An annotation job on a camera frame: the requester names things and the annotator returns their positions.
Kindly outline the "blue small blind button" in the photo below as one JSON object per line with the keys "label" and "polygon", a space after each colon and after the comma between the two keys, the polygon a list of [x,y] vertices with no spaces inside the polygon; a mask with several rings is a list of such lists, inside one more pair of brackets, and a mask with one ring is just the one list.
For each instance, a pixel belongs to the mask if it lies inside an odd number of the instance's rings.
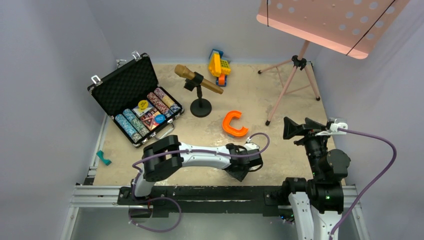
{"label": "blue small blind button", "polygon": [[158,125],[160,125],[166,121],[166,117],[163,114],[158,114],[155,116],[154,120]]}

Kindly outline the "yellow big blind button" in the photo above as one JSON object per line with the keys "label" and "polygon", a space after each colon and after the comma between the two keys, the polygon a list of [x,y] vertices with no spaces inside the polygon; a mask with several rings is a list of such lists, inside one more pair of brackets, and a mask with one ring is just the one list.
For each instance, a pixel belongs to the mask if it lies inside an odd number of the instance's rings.
{"label": "yellow big blind button", "polygon": [[141,100],[138,102],[137,106],[140,110],[145,110],[149,107],[149,102],[147,100]]}

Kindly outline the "black poker chip case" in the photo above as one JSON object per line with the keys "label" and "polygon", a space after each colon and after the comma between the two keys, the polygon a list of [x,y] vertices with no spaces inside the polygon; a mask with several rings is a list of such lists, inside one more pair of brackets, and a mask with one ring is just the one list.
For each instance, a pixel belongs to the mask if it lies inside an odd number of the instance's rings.
{"label": "black poker chip case", "polygon": [[[103,78],[99,78],[97,75],[92,76],[91,79],[93,84],[88,86],[87,90],[129,142],[135,148],[139,148],[151,138],[157,138],[160,130],[167,126],[172,126],[174,121],[183,114],[185,110],[172,95],[160,86],[150,56],[147,53],[139,54],[137,51],[134,51],[132,55],[134,58],[131,61],[120,65],[107,76]],[[148,100],[148,93],[154,93],[156,88],[161,88],[168,94],[170,98],[181,107],[181,110],[173,112],[171,117],[166,117],[165,122],[155,129],[149,130],[147,136],[141,136],[141,140],[133,142],[123,128],[116,122],[115,116],[118,114],[124,116],[123,111],[125,109],[130,109],[132,111],[139,101]],[[153,105],[153,108],[148,112],[156,111],[159,112]]]}

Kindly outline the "triangular dealer button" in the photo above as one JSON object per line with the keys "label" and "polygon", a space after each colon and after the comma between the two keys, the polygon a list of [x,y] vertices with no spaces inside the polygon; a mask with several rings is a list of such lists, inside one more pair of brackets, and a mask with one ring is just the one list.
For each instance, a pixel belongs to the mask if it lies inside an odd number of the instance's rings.
{"label": "triangular dealer button", "polygon": [[151,131],[159,125],[159,123],[156,121],[155,117],[156,117],[155,115],[152,115],[152,116],[143,115],[142,118],[141,118],[141,122],[144,124],[144,126],[148,130]]}

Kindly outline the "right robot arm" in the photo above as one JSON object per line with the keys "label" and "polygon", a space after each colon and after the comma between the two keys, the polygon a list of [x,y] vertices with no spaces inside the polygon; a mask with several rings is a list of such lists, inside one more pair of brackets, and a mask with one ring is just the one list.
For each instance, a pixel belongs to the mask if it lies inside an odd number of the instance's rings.
{"label": "right robot arm", "polygon": [[342,118],[330,118],[323,125],[310,118],[298,124],[289,117],[283,119],[283,139],[303,146],[312,178],[287,177],[282,183],[280,196],[291,205],[297,236],[300,240],[337,239],[332,227],[341,220],[344,211],[342,179],[348,176],[351,159],[339,149],[329,150],[328,140],[333,135],[343,135],[348,124]]}

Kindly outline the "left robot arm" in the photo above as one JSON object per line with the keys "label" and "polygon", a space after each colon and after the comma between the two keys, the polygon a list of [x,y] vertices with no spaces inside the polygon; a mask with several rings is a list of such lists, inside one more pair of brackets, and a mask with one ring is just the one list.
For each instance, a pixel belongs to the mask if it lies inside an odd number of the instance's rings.
{"label": "left robot arm", "polygon": [[263,167],[262,152],[250,138],[244,145],[205,147],[180,142],[177,135],[167,136],[146,146],[142,158],[132,165],[137,175],[131,182],[129,197],[138,205],[146,203],[156,182],[188,167],[223,170],[242,182],[248,173]]}

